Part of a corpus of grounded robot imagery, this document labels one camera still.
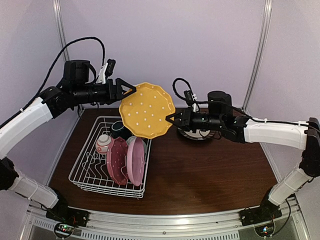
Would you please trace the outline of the black rimmed cream plate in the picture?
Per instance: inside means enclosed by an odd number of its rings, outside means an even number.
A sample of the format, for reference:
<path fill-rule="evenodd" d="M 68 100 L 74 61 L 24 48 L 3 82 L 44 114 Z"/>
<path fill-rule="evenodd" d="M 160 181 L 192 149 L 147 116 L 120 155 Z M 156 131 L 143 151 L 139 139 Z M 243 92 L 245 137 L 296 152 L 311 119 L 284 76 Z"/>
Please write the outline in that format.
<path fill-rule="evenodd" d="M 185 131 L 183 129 L 177 128 L 177 132 L 192 141 L 206 141 L 213 139 L 216 131 L 213 130 L 199 130 L 197 129 L 196 132 L 193 132 L 192 130 L 190 131 Z"/>

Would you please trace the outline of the yellow polka dot plate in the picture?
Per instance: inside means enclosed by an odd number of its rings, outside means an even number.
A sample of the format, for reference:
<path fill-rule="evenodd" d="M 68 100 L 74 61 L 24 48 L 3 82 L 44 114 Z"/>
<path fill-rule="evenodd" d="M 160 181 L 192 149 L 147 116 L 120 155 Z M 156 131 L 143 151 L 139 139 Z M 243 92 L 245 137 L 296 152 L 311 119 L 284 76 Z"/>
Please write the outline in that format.
<path fill-rule="evenodd" d="M 154 139 L 167 133 L 172 124 L 166 117 L 176 112 L 172 97 L 159 85 L 143 82 L 136 92 L 121 100 L 123 125 L 136 137 Z"/>

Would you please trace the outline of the dark pink polka dot plate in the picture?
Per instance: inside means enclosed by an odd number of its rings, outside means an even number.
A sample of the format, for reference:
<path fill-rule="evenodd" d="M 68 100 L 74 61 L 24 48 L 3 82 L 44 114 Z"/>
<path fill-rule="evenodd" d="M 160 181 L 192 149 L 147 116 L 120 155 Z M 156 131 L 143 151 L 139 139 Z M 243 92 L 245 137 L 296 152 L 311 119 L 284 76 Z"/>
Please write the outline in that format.
<path fill-rule="evenodd" d="M 122 137 L 117 137 L 112 140 L 106 155 L 108 174 L 119 186 L 126 185 L 129 178 L 126 167 L 127 153 L 127 142 Z"/>

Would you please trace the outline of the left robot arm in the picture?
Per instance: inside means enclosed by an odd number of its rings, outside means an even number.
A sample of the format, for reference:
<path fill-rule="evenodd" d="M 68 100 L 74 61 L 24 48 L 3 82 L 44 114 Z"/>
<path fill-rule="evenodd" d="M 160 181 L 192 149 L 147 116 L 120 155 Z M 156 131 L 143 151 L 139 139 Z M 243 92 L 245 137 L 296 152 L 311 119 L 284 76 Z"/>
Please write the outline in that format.
<path fill-rule="evenodd" d="M 137 88 L 121 78 L 112 80 L 115 60 L 108 59 L 99 73 L 88 60 L 69 60 L 57 86 L 38 93 L 30 105 L 0 127 L 0 188 L 13 191 L 48 209 L 61 222 L 72 218 L 72 211 L 52 188 L 25 176 L 8 159 L 8 153 L 41 125 L 66 110 L 83 104 L 110 105 L 132 95 Z"/>

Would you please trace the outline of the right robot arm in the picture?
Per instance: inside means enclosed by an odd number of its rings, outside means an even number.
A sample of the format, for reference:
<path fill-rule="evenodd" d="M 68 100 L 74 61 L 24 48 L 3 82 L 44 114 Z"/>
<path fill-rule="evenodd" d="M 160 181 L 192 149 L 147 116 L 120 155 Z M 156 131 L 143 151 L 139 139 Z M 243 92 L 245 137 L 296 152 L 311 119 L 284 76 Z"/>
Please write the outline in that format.
<path fill-rule="evenodd" d="M 166 120 L 185 132 L 218 132 L 235 143 L 262 143 L 286 146 L 301 151 L 301 161 L 271 187 L 256 210 L 259 220 L 268 220 L 279 206 L 307 182 L 320 175 L 320 123 L 311 117 L 308 121 L 280 121 L 255 118 L 232 105 L 232 97 L 224 91 L 207 95 L 206 113 L 196 112 L 200 105 L 191 91 L 185 91 L 188 107 L 166 116 Z"/>

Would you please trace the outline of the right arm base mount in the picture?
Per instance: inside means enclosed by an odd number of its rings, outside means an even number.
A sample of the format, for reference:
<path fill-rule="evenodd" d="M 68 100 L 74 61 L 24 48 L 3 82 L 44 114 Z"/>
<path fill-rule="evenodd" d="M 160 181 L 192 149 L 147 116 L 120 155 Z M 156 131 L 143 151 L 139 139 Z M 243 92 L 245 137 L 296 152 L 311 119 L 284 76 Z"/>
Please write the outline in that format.
<path fill-rule="evenodd" d="M 255 225 L 282 216 L 280 207 L 268 200 L 270 192 L 271 188 L 266 192 L 259 206 L 252 208 L 246 207 L 239 212 L 242 226 Z"/>

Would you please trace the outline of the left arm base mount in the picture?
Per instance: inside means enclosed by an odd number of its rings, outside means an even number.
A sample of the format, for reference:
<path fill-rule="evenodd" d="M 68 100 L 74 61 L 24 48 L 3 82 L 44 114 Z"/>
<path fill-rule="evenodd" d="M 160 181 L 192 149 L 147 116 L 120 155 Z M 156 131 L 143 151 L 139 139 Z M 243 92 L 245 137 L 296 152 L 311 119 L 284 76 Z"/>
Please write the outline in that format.
<path fill-rule="evenodd" d="M 75 227 L 86 227 L 89 212 L 69 207 L 68 201 L 63 196 L 58 196 L 58 202 L 52 208 L 45 207 L 46 217 L 55 221 L 66 223 Z"/>

